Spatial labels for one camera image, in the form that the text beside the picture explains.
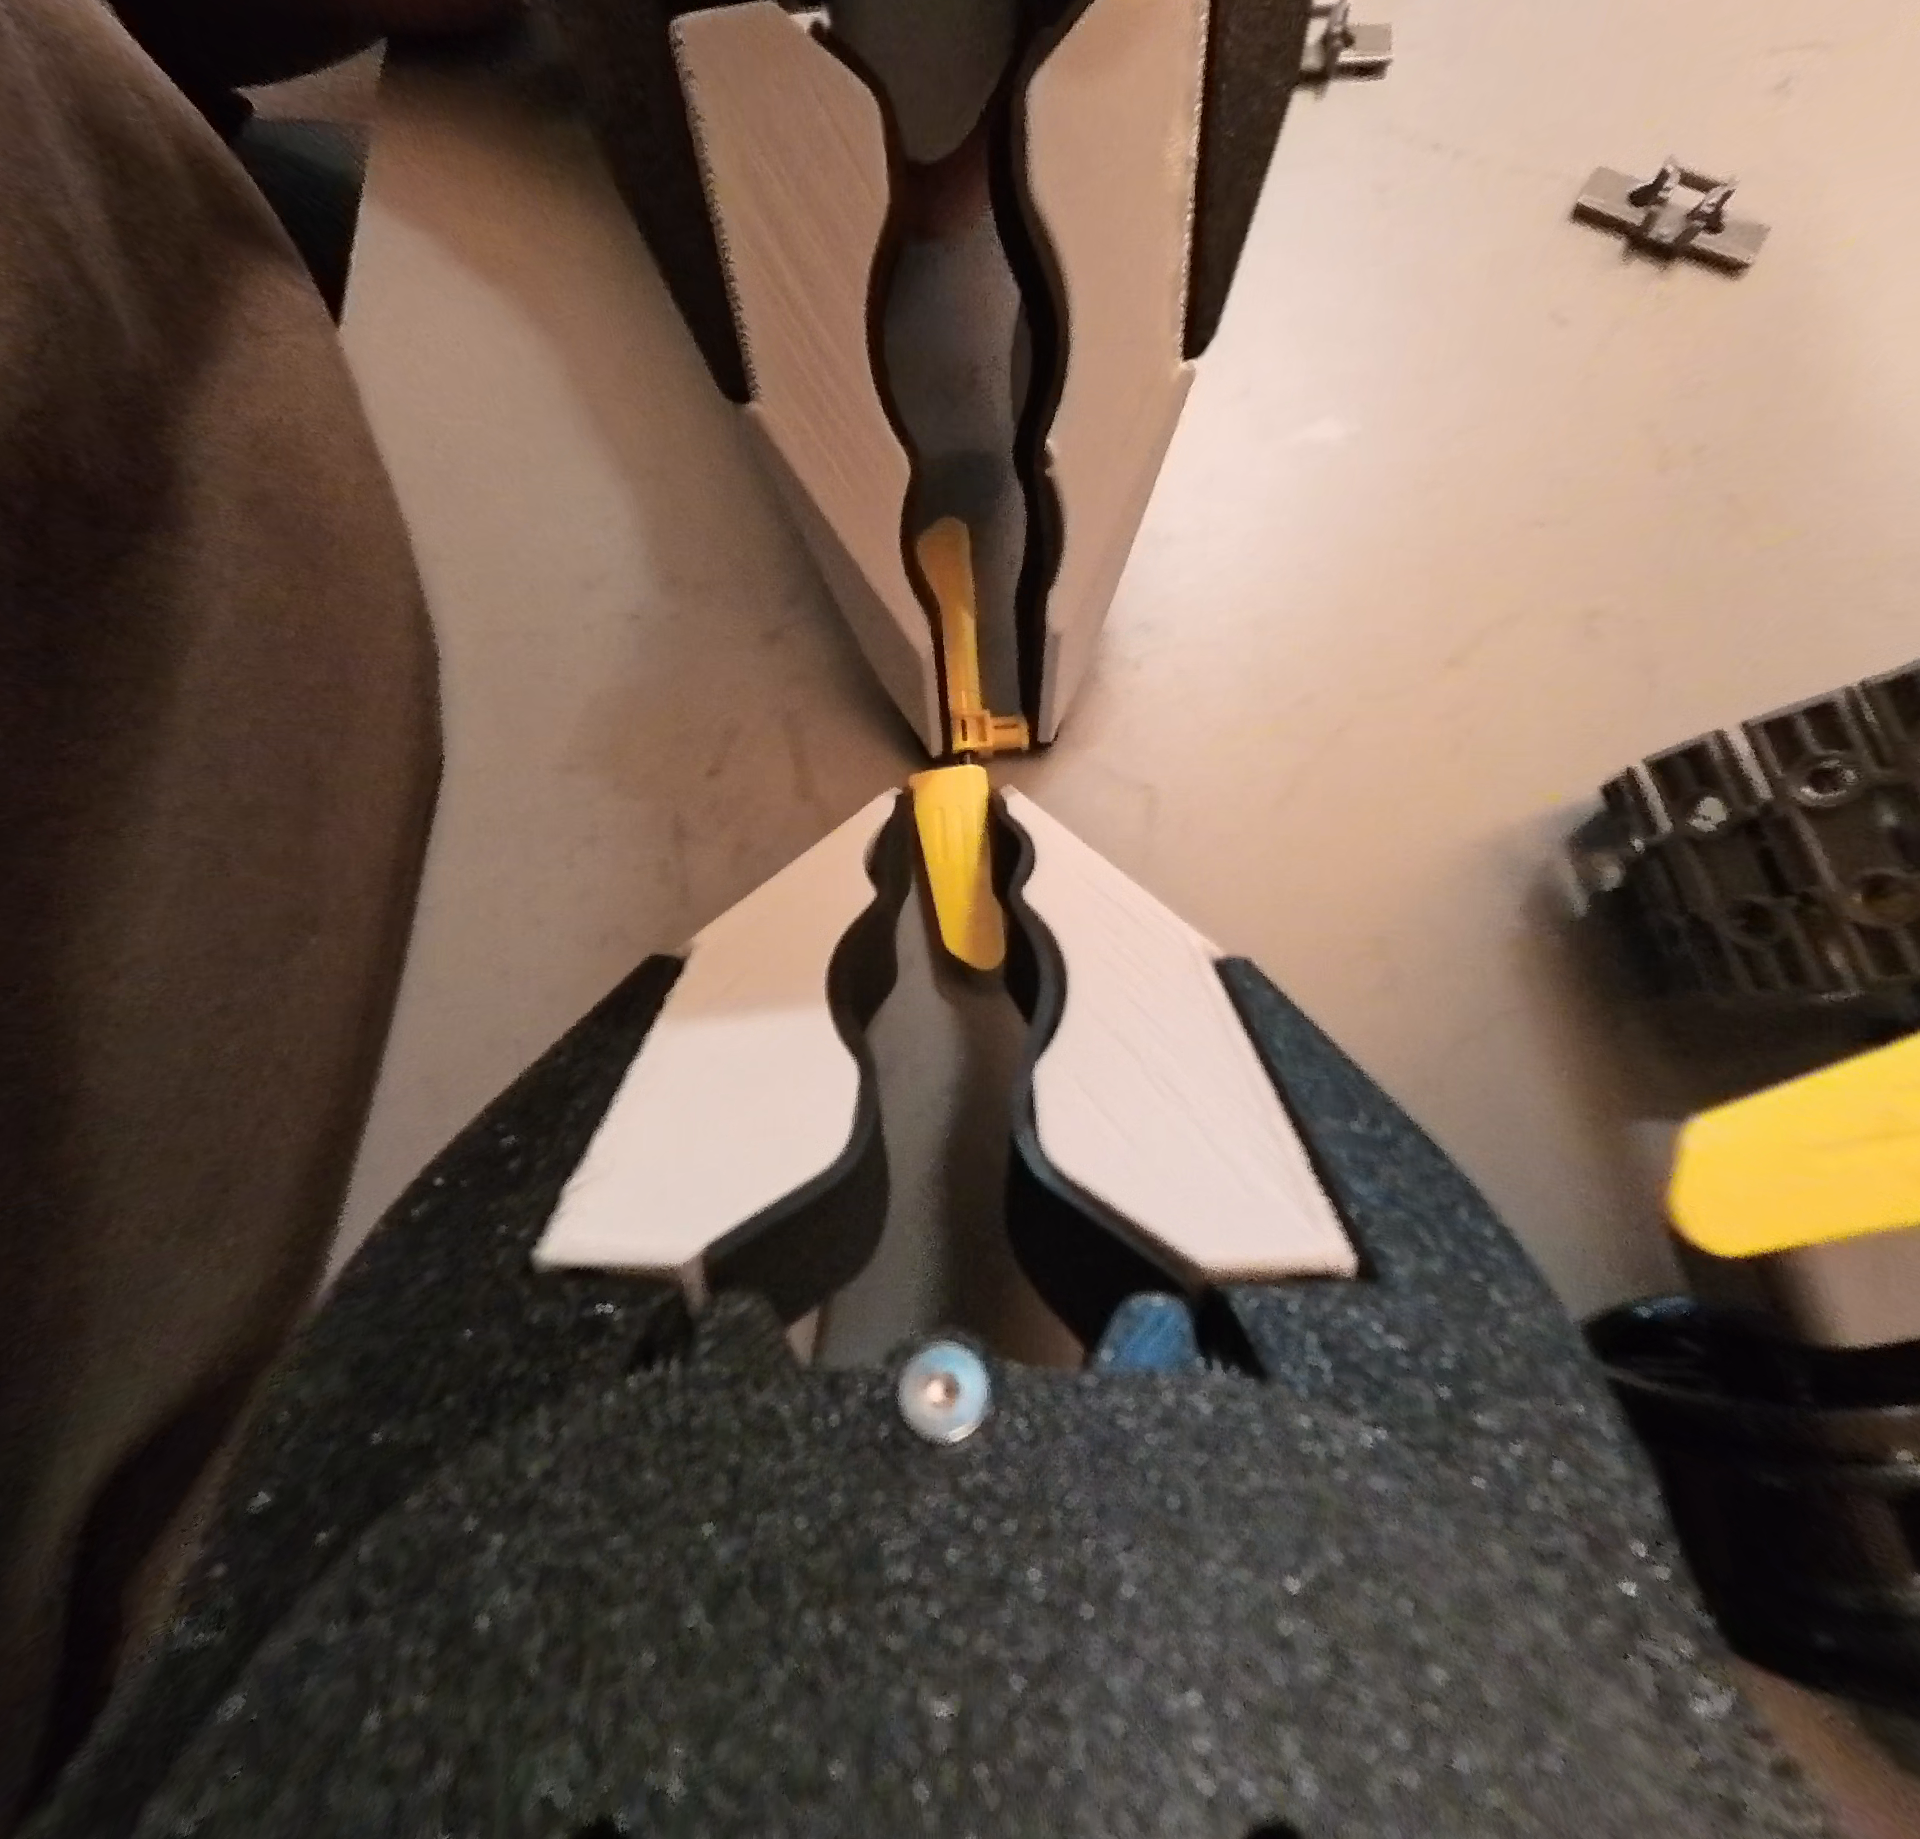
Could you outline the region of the grey toy track link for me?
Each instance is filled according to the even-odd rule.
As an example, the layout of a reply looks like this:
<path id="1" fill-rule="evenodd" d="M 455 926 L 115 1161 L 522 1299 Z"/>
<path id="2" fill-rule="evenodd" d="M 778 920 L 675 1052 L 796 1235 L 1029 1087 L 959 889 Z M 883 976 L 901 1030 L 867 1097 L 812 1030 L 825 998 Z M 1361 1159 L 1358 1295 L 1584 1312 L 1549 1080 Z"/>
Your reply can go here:
<path id="1" fill-rule="evenodd" d="M 1394 31 L 1388 21 L 1358 21 L 1351 0 L 1309 3 L 1309 31 L 1303 47 L 1303 85 L 1328 85 L 1337 75 L 1384 75 L 1394 58 Z"/>
<path id="2" fill-rule="evenodd" d="M 1593 168 L 1575 195 L 1570 214 L 1617 233 L 1643 259 L 1742 274 L 1761 260 L 1770 228 L 1736 214 L 1732 188 L 1732 179 L 1666 156 L 1649 174 Z"/>

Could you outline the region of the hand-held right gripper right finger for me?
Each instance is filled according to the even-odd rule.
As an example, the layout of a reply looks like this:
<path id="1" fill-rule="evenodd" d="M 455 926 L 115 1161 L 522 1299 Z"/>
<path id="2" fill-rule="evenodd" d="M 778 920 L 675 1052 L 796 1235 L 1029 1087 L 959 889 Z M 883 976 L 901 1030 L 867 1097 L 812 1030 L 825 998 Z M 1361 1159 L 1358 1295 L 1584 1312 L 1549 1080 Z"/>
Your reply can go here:
<path id="1" fill-rule="evenodd" d="M 1134 1295 L 1353 1280 L 1225 955 L 1015 785 L 989 822 L 1029 1021 L 1008 1235 L 1046 1305 L 1107 1324 Z"/>

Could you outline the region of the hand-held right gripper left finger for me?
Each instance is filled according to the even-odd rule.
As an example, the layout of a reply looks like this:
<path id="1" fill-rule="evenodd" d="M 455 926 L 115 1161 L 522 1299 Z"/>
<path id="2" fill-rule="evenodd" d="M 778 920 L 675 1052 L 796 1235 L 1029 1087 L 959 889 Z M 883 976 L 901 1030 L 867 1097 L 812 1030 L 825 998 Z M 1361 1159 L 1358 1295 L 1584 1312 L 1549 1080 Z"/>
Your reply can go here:
<path id="1" fill-rule="evenodd" d="M 867 1026 L 897 981 L 909 837 L 904 796 L 876 796 L 693 932 L 539 1238 L 542 1272 L 812 1313 L 867 1270 L 890 1207 Z"/>

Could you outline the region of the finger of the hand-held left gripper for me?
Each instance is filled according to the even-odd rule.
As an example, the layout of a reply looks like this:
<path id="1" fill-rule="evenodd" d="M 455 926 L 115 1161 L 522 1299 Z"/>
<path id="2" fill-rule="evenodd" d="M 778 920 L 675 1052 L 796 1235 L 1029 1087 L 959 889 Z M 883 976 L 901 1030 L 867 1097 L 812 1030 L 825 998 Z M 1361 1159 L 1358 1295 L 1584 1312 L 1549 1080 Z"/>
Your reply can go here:
<path id="1" fill-rule="evenodd" d="M 1193 388 L 1190 253 L 1213 0 L 1087 0 L 1021 106 L 1029 228 L 1052 269 L 1060 394 L 1046 424 L 1052 580 L 1031 730 L 1052 744 Z"/>
<path id="2" fill-rule="evenodd" d="M 806 18 L 719 3 L 673 21 L 745 424 L 842 621 L 929 758 L 945 667 L 904 562 L 909 450 L 876 377 L 876 259 L 892 212 L 876 87 Z"/>

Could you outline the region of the yellow toy panel piece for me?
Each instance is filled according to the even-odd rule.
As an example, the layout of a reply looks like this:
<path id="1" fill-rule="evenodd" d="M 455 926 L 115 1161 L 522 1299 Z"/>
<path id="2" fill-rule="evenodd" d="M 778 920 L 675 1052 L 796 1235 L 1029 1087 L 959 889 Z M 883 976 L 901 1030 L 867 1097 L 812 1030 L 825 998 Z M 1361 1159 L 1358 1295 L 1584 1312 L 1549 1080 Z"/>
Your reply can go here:
<path id="1" fill-rule="evenodd" d="M 1008 950 L 995 892 L 987 764 L 938 764 L 909 777 L 929 931 L 952 964 L 995 974 Z"/>

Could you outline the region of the yellow toy blade with pin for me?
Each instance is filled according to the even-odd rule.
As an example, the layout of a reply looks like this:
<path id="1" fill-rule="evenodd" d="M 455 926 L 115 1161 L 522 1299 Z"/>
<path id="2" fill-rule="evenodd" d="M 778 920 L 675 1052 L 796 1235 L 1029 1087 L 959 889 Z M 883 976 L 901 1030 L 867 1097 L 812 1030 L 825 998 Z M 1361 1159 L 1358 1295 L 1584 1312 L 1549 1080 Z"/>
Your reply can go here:
<path id="1" fill-rule="evenodd" d="M 1029 717 L 995 716 L 983 689 L 978 569 L 970 525 L 959 514 L 945 514 L 921 530 L 919 565 L 936 594 L 938 621 L 947 758 L 987 761 L 1029 751 Z"/>

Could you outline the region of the black yellow toy tracked vehicle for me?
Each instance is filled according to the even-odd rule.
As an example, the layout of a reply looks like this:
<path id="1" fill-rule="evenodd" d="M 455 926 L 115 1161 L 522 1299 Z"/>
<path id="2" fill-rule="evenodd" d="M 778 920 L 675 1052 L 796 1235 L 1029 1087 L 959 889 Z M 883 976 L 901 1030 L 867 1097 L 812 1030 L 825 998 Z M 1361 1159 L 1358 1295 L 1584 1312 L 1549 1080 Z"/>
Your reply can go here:
<path id="1" fill-rule="evenodd" d="M 1916 665 L 1662 748 L 1575 832 L 1584 914 L 1690 1030 L 1836 1060 L 1690 1110 L 1683 1299 L 1584 1324 L 1729 1644 L 1916 1721 Z"/>

